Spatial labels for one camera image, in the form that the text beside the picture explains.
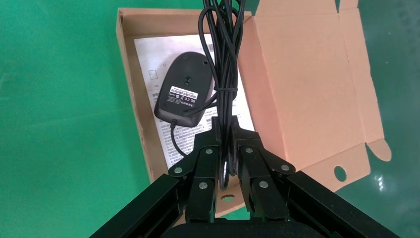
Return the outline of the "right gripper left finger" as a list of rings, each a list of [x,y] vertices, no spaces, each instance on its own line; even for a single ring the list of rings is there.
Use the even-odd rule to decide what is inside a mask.
[[[193,151],[169,169],[181,182],[180,206],[186,223],[212,223],[215,218],[221,134],[217,117],[211,130],[195,135]]]

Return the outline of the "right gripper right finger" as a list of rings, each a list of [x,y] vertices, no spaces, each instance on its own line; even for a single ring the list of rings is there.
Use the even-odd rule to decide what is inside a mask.
[[[251,219],[288,220],[288,187],[284,178],[296,172],[295,167],[265,149],[260,135],[240,127],[236,116],[231,120],[233,151],[237,159],[237,176]]]

